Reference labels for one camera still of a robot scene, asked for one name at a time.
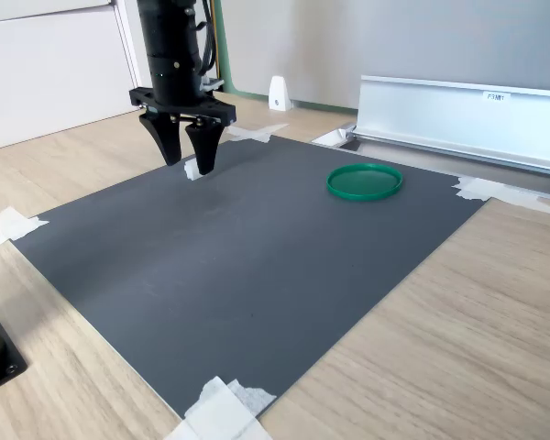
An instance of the white cabinet door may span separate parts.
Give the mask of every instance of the white cabinet door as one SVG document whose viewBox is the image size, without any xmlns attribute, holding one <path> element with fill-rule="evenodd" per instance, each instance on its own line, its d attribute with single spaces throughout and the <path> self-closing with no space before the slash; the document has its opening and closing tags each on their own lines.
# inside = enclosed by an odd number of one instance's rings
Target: white cabinet door
<svg viewBox="0 0 550 440">
<path fill-rule="evenodd" d="M 114 9 L 0 21 L 0 147 L 134 109 Z"/>
<path fill-rule="evenodd" d="M 110 0 L 0 0 L 0 20 L 108 5 Z"/>
</svg>

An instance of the wooden table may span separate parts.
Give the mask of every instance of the wooden table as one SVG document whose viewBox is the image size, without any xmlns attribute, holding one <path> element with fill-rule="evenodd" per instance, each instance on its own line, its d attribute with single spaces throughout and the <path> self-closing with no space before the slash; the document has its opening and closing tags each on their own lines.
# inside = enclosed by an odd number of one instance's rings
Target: wooden table
<svg viewBox="0 0 550 440">
<path fill-rule="evenodd" d="M 222 99 L 240 127 L 289 123 L 278 135 L 300 141 L 354 119 Z M 134 113 L 1 148 L 0 211 L 37 215 L 162 165 Z M 178 424 L 10 243 L 0 320 L 29 363 L 0 388 L 0 440 L 162 439 Z M 275 440 L 550 440 L 550 215 L 489 201 L 261 422 Z"/>
</svg>

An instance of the green lid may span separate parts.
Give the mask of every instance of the green lid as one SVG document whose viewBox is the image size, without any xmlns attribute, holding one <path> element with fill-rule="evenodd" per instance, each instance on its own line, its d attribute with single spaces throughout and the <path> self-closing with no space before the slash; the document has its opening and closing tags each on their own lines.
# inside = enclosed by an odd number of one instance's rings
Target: green lid
<svg viewBox="0 0 550 440">
<path fill-rule="evenodd" d="M 402 174 L 376 163 L 356 163 L 328 176 L 330 193 L 348 200 L 378 200 L 395 194 L 402 187 Z"/>
</svg>

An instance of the masking tape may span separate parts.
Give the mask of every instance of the masking tape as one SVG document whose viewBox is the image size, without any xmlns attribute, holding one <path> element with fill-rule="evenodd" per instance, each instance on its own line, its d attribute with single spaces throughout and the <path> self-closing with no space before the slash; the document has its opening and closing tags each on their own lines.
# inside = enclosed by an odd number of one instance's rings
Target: masking tape
<svg viewBox="0 0 550 440">
<path fill-rule="evenodd" d="M 12 206 L 0 213 L 0 245 L 7 240 L 18 240 L 48 222 L 38 217 L 26 218 Z"/>
<path fill-rule="evenodd" d="M 460 191 L 456 195 L 464 199 L 487 201 L 493 197 L 507 204 L 523 206 L 524 208 L 550 214 L 550 206 L 540 202 L 536 194 L 510 188 L 496 181 L 485 181 L 472 177 L 459 177 L 458 180 L 459 183 L 454 185 L 453 188 L 458 188 Z"/>
<path fill-rule="evenodd" d="M 272 440 L 255 417 L 274 400 L 264 390 L 242 387 L 238 380 L 226 386 L 213 378 L 165 440 Z"/>
<path fill-rule="evenodd" d="M 277 126 L 265 126 L 260 130 L 254 130 L 254 131 L 245 130 L 244 128 L 240 128 L 238 126 L 229 126 L 228 133 L 236 136 L 230 139 L 235 142 L 239 140 L 245 140 L 245 139 L 255 139 L 259 142 L 267 143 L 269 142 L 272 133 L 275 133 L 277 130 L 280 130 L 288 125 L 289 124 L 279 124 Z"/>
</svg>

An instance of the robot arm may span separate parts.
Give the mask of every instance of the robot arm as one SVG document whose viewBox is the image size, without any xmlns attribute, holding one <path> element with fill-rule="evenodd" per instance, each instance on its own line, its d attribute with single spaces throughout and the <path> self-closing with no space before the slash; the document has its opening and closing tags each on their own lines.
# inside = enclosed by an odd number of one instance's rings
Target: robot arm
<svg viewBox="0 0 550 440">
<path fill-rule="evenodd" d="M 215 62 L 215 36 L 207 0 L 202 0 L 207 24 L 196 26 L 195 1 L 137 0 L 153 88 L 131 90 L 130 100 L 146 108 L 140 122 L 157 142 L 167 165 L 182 159 L 179 122 L 191 121 L 185 131 L 200 173 L 207 174 L 214 169 L 224 127 L 237 120 L 237 113 L 202 84 Z M 208 38 L 202 60 L 196 32 L 204 26 Z"/>
</svg>

